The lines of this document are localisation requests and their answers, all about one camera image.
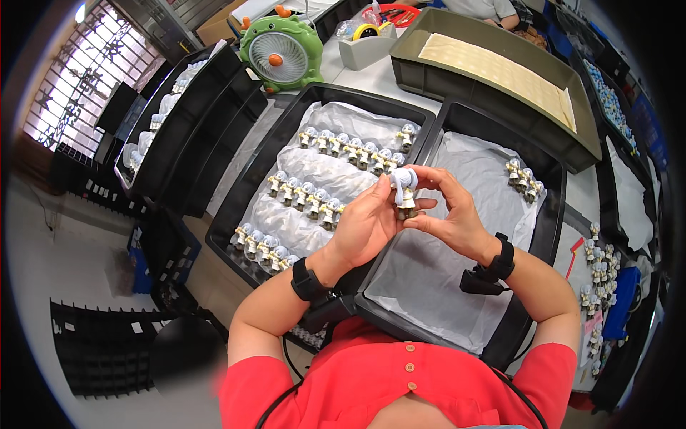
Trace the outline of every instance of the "figurine base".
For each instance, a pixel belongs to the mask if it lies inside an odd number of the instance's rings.
[[[398,219],[412,219],[417,216],[417,212],[414,209],[398,209]]]

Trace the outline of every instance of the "person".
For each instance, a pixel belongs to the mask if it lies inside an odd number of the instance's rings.
[[[484,266],[501,253],[503,244],[483,227],[472,196],[448,171],[409,167],[417,174],[417,189],[442,192],[448,216],[428,216],[423,210],[435,207],[436,200],[417,198],[418,216],[397,220],[390,180],[382,174],[347,206],[329,242],[305,259],[325,288],[369,262],[407,228],[432,234]],[[512,383],[548,428],[559,428],[576,369],[578,302],[569,284],[535,256],[514,248],[513,262],[506,283],[537,326]],[[261,419],[264,428],[542,427],[534,411],[476,356],[401,343],[357,316],[335,327],[331,342],[312,358],[295,389],[279,336],[299,322],[309,302],[300,299],[292,278],[289,268],[269,279],[234,314],[229,368],[219,390],[223,427],[255,428]]]
[[[397,0],[395,3],[417,6],[425,2]],[[510,0],[442,0],[442,3],[452,12],[481,19],[505,30],[513,30],[519,24],[519,15]]]

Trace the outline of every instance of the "metal window grille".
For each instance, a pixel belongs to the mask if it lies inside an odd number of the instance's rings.
[[[106,1],[70,35],[45,74],[24,130],[45,147],[59,143],[93,157],[95,122],[118,82],[134,86],[160,54]]]

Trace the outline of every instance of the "green dragon fan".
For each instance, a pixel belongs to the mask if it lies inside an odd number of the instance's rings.
[[[241,61],[250,63],[268,93],[323,82],[319,67],[324,47],[317,31],[282,5],[275,9],[278,16],[265,16],[253,24],[243,18]]]

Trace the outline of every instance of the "red shirt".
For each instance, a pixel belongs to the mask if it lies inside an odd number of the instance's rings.
[[[514,384],[550,429],[562,424],[576,355],[544,344],[524,358]],[[219,393],[225,429],[254,428],[272,402],[293,387],[286,364],[255,356],[231,365]],[[274,409],[264,428],[366,428],[375,415],[413,391],[458,428],[520,424],[538,419],[481,360],[425,343],[399,343],[359,317],[341,322],[333,340],[312,358],[303,385]]]

